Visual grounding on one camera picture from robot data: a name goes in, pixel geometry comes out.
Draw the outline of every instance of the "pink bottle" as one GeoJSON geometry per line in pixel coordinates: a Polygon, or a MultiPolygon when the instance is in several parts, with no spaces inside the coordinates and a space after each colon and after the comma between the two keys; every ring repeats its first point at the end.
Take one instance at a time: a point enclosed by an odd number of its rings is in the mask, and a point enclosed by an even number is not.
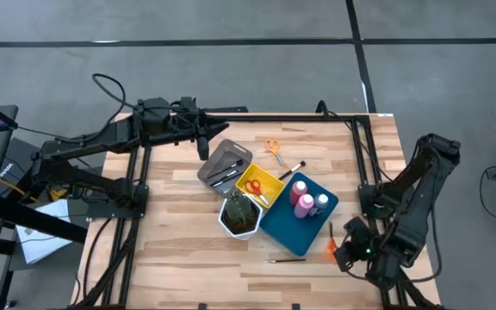
{"type": "Polygon", "coordinates": [[[300,197],[307,193],[306,183],[303,181],[298,181],[292,185],[290,189],[290,205],[295,206],[300,200],[300,197]]]}
{"type": "Polygon", "coordinates": [[[309,194],[305,194],[300,197],[300,200],[294,207],[294,216],[298,219],[303,219],[306,217],[309,210],[313,207],[313,197],[309,194]]]}

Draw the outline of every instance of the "gray plastic container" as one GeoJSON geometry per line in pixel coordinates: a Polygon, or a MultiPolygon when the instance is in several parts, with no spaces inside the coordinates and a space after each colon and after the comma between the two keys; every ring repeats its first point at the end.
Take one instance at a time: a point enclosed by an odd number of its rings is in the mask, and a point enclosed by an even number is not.
{"type": "Polygon", "coordinates": [[[240,176],[242,176],[242,173],[244,173],[244,171],[248,168],[252,157],[252,153],[246,150],[243,146],[229,139],[224,139],[217,146],[208,161],[198,170],[198,179],[206,184],[206,186],[210,189],[225,197],[229,191],[234,188],[234,184],[237,180],[239,180],[240,176]],[[226,167],[230,167],[240,159],[242,160],[242,165],[223,171],[219,175],[208,179],[208,176],[212,176],[214,173],[222,171],[226,167]],[[238,170],[240,172],[237,177],[216,187],[210,186],[211,183],[214,183],[220,178],[226,176],[227,173],[234,170],[238,170]]]}

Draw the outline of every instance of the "white bottle cap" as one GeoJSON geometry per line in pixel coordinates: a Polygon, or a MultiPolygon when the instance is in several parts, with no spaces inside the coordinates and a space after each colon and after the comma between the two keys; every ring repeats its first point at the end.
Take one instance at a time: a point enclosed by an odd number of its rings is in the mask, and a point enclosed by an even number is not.
{"type": "Polygon", "coordinates": [[[298,190],[304,190],[304,189],[306,189],[306,183],[303,181],[298,181],[298,182],[296,182],[296,188],[298,190]]]}
{"type": "Polygon", "coordinates": [[[306,203],[306,204],[310,204],[313,202],[313,197],[311,197],[311,195],[308,195],[308,194],[305,194],[303,196],[303,201],[306,203]]]}
{"type": "Polygon", "coordinates": [[[325,194],[321,194],[319,195],[319,197],[317,197],[317,200],[320,204],[326,204],[328,202],[328,196],[325,194]]]}

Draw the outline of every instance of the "yellow bin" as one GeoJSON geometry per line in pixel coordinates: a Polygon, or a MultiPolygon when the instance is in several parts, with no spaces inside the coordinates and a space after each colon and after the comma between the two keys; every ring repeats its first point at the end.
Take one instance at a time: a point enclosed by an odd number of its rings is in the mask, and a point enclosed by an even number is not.
{"type": "Polygon", "coordinates": [[[235,184],[237,189],[240,189],[242,192],[246,194],[251,194],[252,197],[264,208],[269,208],[273,205],[276,198],[281,194],[282,190],[286,186],[281,180],[274,177],[272,174],[267,172],[265,169],[262,169],[257,164],[250,164],[248,169],[246,169],[245,173],[242,174],[242,177],[235,184]],[[262,191],[262,195],[269,202],[269,206],[267,206],[257,195],[252,194],[246,189],[246,181],[259,181],[259,189],[262,191]]]}

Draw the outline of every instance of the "blue container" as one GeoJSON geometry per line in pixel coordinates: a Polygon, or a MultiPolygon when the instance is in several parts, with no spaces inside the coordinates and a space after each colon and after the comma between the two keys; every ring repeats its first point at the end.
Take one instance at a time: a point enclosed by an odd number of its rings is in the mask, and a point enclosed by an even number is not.
{"type": "Polygon", "coordinates": [[[262,218],[259,227],[295,255],[304,256],[337,204],[338,198],[333,193],[297,172],[262,218]],[[294,207],[290,205],[289,196],[292,185],[297,181],[306,183],[307,193],[311,196],[328,196],[328,206],[321,214],[313,217],[308,215],[301,220],[294,216],[294,207]]]}

